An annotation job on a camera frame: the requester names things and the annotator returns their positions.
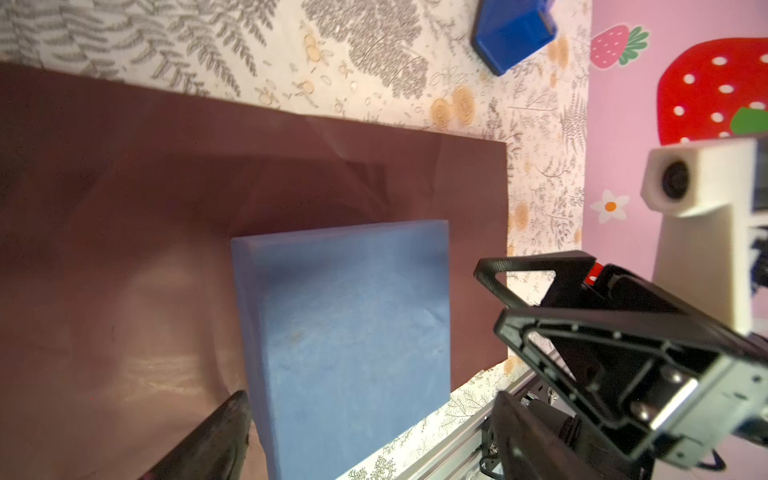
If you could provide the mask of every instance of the red part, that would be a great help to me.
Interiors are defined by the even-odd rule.
[[[716,58],[724,58],[725,63],[718,65],[722,60],[713,61]],[[733,91],[721,91],[721,85]],[[721,38],[694,45],[659,80],[659,141],[667,145],[683,138],[731,135],[730,122],[739,108],[756,103],[768,105],[768,38]],[[675,113],[677,107],[682,114]],[[713,114],[722,115],[723,120],[715,121]]]
[[[587,285],[594,285],[594,281],[598,279],[598,277],[600,276],[600,272],[602,271],[603,271],[603,266],[596,262],[592,267],[592,270],[589,271],[587,278],[584,279],[584,283],[586,283]]]

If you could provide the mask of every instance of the floral patterned tablecloth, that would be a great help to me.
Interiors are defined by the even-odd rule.
[[[3,0],[0,60],[507,144],[508,253],[579,248],[591,0],[557,0],[557,38],[502,77],[472,50],[477,0]],[[510,276],[535,302],[546,275]],[[393,478],[519,377],[480,372],[350,470]]]

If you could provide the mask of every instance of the blue foam block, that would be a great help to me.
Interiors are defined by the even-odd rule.
[[[336,478],[449,400],[447,222],[241,237],[232,257],[271,480]]]
[[[525,60],[558,33],[551,0],[482,0],[472,46],[497,75]]]

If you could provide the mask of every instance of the red strawberry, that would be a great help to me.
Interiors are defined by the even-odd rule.
[[[659,80],[662,145],[764,130],[768,38],[721,38],[688,48]]]
[[[624,67],[637,58],[640,50],[648,46],[645,41],[648,35],[642,27],[629,31],[626,25],[616,25],[592,38],[592,52],[589,58],[595,67],[603,70],[612,67],[616,61]]]

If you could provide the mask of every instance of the brown cloth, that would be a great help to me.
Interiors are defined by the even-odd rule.
[[[136,477],[245,386],[231,237],[446,219],[453,388],[505,359],[472,278],[505,253],[504,144],[14,65],[0,92],[9,478]]]

